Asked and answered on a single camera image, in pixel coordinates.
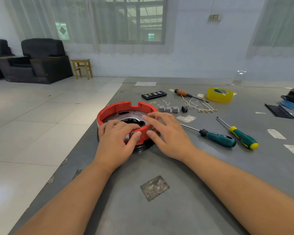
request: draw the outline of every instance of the white curtain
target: white curtain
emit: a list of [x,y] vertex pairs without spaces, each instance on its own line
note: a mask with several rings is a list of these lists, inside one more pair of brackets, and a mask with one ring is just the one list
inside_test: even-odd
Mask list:
[[247,53],[256,55],[294,57],[294,0],[268,0]]
[[5,0],[5,3],[21,40],[61,39],[66,51],[86,53],[173,51],[178,0],[170,0],[169,4],[168,0]]

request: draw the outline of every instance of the tile floor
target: tile floor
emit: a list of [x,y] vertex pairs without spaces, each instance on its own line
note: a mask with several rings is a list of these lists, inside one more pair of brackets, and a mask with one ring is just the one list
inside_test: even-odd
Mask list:
[[123,80],[0,81],[0,235],[9,233]]

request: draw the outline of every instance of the gray table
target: gray table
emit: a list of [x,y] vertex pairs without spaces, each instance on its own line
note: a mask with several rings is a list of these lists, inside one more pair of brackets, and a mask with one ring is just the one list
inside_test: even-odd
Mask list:
[[[195,95],[205,94],[209,87],[183,85],[180,88]],[[141,94],[163,90],[168,93],[163,99],[171,102],[170,106],[181,107],[183,102],[180,97],[169,91],[175,88],[179,88],[179,85],[157,84],[156,87],[137,87],[134,83],[123,83],[109,104],[120,101],[132,101],[133,104],[137,104],[138,101],[145,102]],[[254,151],[248,150],[240,143],[232,149],[224,148],[200,137],[195,131],[185,131],[198,148],[294,197],[294,154],[284,147],[284,144],[294,145],[294,119],[277,118],[264,106],[264,103],[275,104],[279,101],[280,95],[287,94],[289,90],[229,86],[226,88],[237,93],[231,103],[211,102],[211,106],[218,109],[214,113],[190,110],[187,115],[191,114],[196,119],[188,125],[229,134],[215,119],[219,116],[230,125],[254,136],[259,142],[259,148]],[[161,98],[155,101],[155,106],[164,103]],[[273,138],[267,129],[278,130],[286,140]],[[57,169],[54,182],[44,186],[10,234],[63,189],[78,169],[84,169],[92,162],[98,146],[96,133],[97,124],[94,122],[70,152],[67,162]],[[148,202],[140,186],[159,175],[168,183],[170,189]],[[153,146],[149,150],[133,154],[111,176],[98,200],[85,234],[248,233],[188,167],[166,157],[157,146]]]

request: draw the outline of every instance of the tape roll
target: tape roll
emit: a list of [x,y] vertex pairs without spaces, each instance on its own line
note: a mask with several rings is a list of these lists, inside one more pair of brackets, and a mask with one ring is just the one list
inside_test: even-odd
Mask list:
[[208,89],[206,97],[214,102],[226,103],[232,100],[233,92],[224,88],[212,87]]

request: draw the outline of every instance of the black base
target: black base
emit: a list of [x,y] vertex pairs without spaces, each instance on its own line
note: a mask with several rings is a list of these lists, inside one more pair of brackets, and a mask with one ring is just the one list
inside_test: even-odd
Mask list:
[[[99,142],[98,128],[97,128],[97,141]],[[142,151],[145,151],[146,149],[151,148],[154,144],[155,144],[154,141],[152,141],[151,139],[147,139],[142,144],[136,145],[133,150],[133,153],[140,153]]]

